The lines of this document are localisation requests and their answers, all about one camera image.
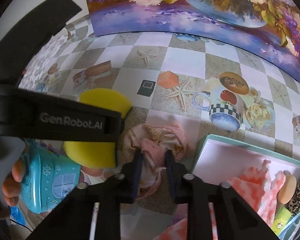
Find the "orange cube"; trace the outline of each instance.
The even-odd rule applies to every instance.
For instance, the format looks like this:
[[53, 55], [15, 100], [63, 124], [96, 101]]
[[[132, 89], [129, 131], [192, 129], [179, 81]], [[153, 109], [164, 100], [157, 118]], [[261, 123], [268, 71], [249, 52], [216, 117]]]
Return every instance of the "orange cube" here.
[[171, 71], [162, 72], [158, 76], [157, 84], [165, 89], [179, 85], [179, 76]]

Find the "screw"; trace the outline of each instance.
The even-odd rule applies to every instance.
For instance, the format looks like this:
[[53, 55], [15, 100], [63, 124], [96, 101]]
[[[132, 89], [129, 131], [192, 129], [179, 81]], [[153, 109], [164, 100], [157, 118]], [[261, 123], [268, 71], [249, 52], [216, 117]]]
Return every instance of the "screw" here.
[[192, 180], [192, 179], [194, 179], [194, 175], [191, 173], [186, 173], [183, 175], [183, 178], [186, 180]]
[[231, 187], [231, 185], [228, 182], [225, 182], [225, 181], [221, 182], [220, 186], [223, 187], [223, 188], [230, 188]]
[[79, 182], [77, 185], [78, 189], [85, 189], [88, 187], [88, 184], [86, 182]]
[[114, 176], [116, 179], [122, 180], [125, 178], [125, 175], [123, 173], [117, 173]]

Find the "finger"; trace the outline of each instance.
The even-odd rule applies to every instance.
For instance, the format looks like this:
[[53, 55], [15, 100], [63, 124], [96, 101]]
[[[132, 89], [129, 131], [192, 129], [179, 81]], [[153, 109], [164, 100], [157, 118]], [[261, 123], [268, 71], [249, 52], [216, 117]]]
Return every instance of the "finger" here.
[[26, 166], [22, 158], [20, 158], [12, 167], [12, 177], [16, 182], [21, 182], [26, 173]]
[[5, 202], [7, 203], [8, 206], [14, 207], [14, 206], [16, 206], [18, 204], [19, 197], [8, 198], [8, 197], [4, 196], [4, 200], [5, 200]]
[[2, 192], [7, 198], [17, 197], [21, 193], [21, 184], [12, 177], [8, 177], [3, 182]]

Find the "mug handle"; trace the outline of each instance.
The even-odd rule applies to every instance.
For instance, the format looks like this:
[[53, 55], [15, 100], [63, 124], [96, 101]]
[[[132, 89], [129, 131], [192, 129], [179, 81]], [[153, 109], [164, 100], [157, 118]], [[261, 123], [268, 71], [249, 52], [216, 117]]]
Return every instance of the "mug handle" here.
[[206, 92], [206, 91], [203, 91], [203, 92], [196, 92], [193, 94], [192, 96], [192, 104], [195, 108], [197, 109], [200, 109], [200, 110], [204, 110], [204, 111], [207, 111], [209, 112], [209, 106], [199, 106], [196, 101], [195, 101], [195, 98], [198, 96], [198, 95], [204, 95], [208, 100], [210, 100], [210, 93], [209, 92]]

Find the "small green square object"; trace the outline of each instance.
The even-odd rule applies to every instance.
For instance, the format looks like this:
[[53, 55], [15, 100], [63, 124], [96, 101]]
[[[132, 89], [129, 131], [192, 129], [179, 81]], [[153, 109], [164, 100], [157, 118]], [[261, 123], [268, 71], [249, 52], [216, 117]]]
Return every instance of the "small green square object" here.
[[143, 80], [137, 94], [145, 97], [149, 97], [153, 93], [154, 87], [155, 87], [154, 81]]

